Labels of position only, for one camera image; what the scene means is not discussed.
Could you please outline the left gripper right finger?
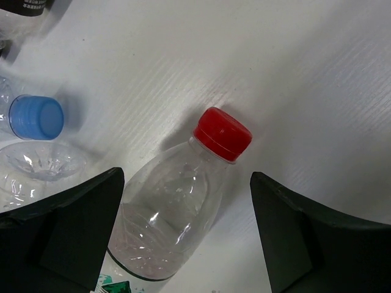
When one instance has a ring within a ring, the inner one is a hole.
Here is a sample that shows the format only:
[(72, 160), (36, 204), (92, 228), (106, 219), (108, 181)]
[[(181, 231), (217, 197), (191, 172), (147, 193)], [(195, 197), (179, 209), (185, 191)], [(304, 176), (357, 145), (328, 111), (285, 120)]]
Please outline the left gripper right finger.
[(390, 225), (336, 211), (260, 172), (250, 191), (273, 292), (390, 291)]

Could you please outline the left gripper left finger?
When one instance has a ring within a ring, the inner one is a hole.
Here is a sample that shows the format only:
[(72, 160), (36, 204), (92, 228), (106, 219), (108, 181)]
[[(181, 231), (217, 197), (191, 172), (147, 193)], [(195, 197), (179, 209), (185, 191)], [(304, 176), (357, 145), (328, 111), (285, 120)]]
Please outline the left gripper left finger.
[(1, 292), (94, 291), (124, 184), (114, 167), (1, 213)]

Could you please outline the red label red-cap bottle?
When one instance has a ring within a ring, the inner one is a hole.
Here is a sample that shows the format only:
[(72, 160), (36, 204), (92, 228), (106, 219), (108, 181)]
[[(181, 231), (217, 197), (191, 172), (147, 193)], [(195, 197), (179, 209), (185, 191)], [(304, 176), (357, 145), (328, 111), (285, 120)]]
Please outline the red label red-cap bottle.
[(187, 142), (145, 164), (126, 184), (97, 292), (159, 292), (209, 232), (228, 170), (251, 132), (220, 108), (200, 117)]

